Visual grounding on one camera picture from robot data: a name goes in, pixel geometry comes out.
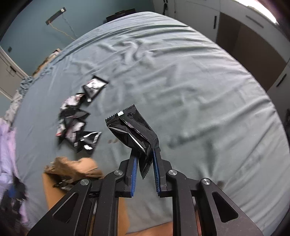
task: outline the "purple cloth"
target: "purple cloth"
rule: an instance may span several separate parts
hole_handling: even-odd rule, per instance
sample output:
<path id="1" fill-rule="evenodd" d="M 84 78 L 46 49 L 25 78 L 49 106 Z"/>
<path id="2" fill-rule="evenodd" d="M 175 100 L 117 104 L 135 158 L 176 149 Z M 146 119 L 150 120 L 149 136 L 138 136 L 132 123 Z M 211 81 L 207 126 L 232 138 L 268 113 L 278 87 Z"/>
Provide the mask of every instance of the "purple cloth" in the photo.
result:
<path id="1" fill-rule="evenodd" d="M 13 173 L 19 178 L 15 162 L 15 130 L 9 131 L 9 124 L 0 118 L 0 201 L 13 183 Z M 21 222 L 28 222 L 25 203 L 21 205 L 20 214 Z"/>

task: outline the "metal screw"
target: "metal screw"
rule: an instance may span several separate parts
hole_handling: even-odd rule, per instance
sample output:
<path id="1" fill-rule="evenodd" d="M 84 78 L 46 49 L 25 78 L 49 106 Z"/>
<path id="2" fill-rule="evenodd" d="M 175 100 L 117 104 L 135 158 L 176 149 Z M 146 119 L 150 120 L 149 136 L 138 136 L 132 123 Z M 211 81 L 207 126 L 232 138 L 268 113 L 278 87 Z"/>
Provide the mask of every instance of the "metal screw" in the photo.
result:
<path id="1" fill-rule="evenodd" d="M 209 185 L 211 183 L 211 181 L 209 179 L 202 179 L 201 182 L 205 185 Z"/>
<path id="2" fill-rule="evenodd" d="M 168 171 L 168 174 L 177 175 L 177 171 L 176 170 L 170 170 L 170 171 Z"/>
<path id="3" fill-rule="evenodd" d="M 89 180 L 88 179 L 82 179 L 81 180 L 81 185 L 88 185 L 89 184 Z"/>
<path id="4" fill-rule="evenodd" d="M 122 175 L 122 174 L 123 174 L 123 171 L 121 171 L 121 170 L 115 170 L 114 171 L 114 175 L 119 176 L 119 175 Z"/>

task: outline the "yellow cable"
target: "yellow cable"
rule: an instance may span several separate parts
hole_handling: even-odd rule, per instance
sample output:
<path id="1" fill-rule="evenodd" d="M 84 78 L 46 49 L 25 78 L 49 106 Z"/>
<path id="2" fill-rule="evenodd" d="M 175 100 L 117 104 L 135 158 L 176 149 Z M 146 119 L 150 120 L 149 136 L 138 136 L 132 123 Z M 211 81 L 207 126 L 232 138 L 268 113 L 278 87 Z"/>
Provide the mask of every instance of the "yellow cable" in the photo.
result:
<path id="1" fill-rule="evenodd" d="M 61 30 L 55 28 L 55 27 L 54 27 L 50 22 L 48 22 L 48 23 L 49 23 L 49 24 L 51 25 L 51 27 L 53 27 L 54 29 L 58 30 L 59 32 L 64 33 L 66 36 L 70 37 L 72 40 L 75 40 L 72 36 L 68 35 L 66 32 L 63 32 L 63 31 L 61 31 Z"/>

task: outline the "bed sheet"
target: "bed sheet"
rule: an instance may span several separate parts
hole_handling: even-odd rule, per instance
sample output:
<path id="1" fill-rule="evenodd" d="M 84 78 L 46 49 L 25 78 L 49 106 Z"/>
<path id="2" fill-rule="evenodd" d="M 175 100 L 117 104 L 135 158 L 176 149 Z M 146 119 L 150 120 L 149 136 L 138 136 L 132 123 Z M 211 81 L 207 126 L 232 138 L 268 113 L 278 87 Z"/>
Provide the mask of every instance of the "bed sheet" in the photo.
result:
<path id="1" fill-rule="evenodd" d="M 67 46 L 27 91 L 15 126 L 19 175 L 27 186 L 31 226 L 47 211 L 41 174 L 57 156 L 62 102 L 92 75 L 109 85 L 89 105 L 85 130 L 103 132 L 92 154 L 104 174 L 130 155 L 105 119 L 135 104 L 158 135 L 161 155 L 187 177 L 212 179 L 270 235 L 290 201 L 290 156 L 271 100 L 227 52 L 189 26 L 152 12 L 106 23 Z M 171 199 L 155 191 L 153 168 L 137 176 L 127 199 L 130 232 L 172 220 Z"/>

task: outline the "fitted sheet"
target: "fitted sheet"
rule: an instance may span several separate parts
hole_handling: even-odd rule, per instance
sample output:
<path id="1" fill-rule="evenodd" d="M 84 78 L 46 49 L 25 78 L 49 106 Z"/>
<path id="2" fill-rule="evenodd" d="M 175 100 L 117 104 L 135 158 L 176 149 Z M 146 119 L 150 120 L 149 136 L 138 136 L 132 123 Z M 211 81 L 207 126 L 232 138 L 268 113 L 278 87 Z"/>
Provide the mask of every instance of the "fitted sheet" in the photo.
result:
<path id="1" fill-rule="evenodd" d="M 91 155 L 107 174 L 128 159 L 105 119 L 135 104 L 156 132 L 161 155 L 188 178 L 212 179 L 270 235 L 290 201 L 290 156 L 271 100 L 227 52 L 191 27 L 152 12 L 106 23 L 68 45 L 27 91 L 15 119 L 16 158 L 34 225 L 46 212 L 41 174 L 57 156 L 78 154 L 55 137 L 62 102 L 92 75 L 109 85 L 89 105 L 85 130 L 103 132 Z M 127 199 L 130 232 L 172 220 L 153 168 Z"/>

